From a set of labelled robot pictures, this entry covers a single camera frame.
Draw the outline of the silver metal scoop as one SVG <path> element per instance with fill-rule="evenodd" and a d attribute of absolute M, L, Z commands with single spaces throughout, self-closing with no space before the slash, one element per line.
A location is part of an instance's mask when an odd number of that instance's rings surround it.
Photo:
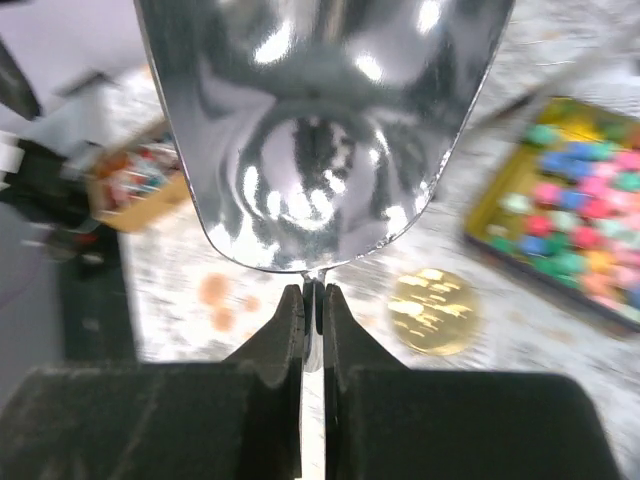
<path fill-rule="evenodd" d="M 510 1 L 139 1 L 143 43 L 212 247 L 299 273 L 305 367 L 326 272 L 432 200 L 507 29 Z"/>

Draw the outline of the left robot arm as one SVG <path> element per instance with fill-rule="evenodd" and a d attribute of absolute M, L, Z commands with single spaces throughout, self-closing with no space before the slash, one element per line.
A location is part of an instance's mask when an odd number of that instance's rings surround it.
<path fill-rule="evenodd" d="M 7 47 L 1 103 L 30 124 L 1 135 L 1 283 L 31 279 L 43 256 L 75 261 L 84 275 L 119 265 L 116 233 L 91 212 L 89 170 L 108 140 L 104 78 L 84 78 L 45 112 Z"/>

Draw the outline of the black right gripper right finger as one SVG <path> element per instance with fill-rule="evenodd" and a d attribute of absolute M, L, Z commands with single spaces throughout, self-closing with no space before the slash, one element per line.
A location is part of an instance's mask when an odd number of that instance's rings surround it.
<path fill-rule="evenodd" d="M 617 479 L 593 402 L 556 374 L 412 370 L 323 300 L 329 479 Z"/>

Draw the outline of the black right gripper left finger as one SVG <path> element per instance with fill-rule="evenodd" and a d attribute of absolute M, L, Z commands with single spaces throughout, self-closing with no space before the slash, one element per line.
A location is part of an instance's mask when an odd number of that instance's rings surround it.
<path fill-rule="evenodd" d="M 213 363 L 33 370 L 1 413 L 5 479 L 295 479 L 301 475 L 304 305 Z"/>

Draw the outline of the tin of colourful star candies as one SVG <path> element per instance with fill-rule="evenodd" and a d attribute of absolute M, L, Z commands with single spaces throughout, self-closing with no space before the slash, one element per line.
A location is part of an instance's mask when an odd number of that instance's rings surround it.
<path fill-rule="evenodd" d="M 571 97 L 533 117 L 465 220 L 485 257 L 639 330 L 639 121 Z"/>

